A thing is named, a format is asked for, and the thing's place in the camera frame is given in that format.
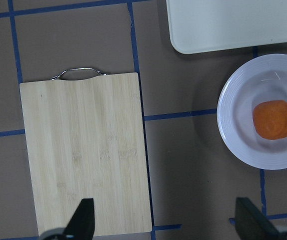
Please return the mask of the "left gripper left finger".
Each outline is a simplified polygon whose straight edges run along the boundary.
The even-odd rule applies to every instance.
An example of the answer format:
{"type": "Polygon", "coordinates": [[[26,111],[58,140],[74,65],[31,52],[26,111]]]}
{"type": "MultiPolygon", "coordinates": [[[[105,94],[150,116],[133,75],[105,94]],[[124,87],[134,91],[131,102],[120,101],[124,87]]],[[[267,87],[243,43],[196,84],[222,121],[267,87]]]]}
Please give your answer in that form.
{"type": "Polygon", "coordinates": [[[95,232],[93,198],[83,198],[63,231],[65,240],[92,240],[95,232]]]}

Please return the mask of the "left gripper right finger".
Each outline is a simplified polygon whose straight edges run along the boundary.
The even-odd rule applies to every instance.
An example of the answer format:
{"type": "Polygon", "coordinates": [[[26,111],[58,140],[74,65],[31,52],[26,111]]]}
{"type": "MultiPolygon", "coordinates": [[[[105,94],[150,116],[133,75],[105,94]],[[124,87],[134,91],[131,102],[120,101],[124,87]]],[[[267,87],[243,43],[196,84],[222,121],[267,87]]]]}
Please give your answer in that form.
{"type": "Polygon", "coordinates": [[[279,231],[247,197],[236,198],[234,219],[241,240],[279,239],[279,231]]]}

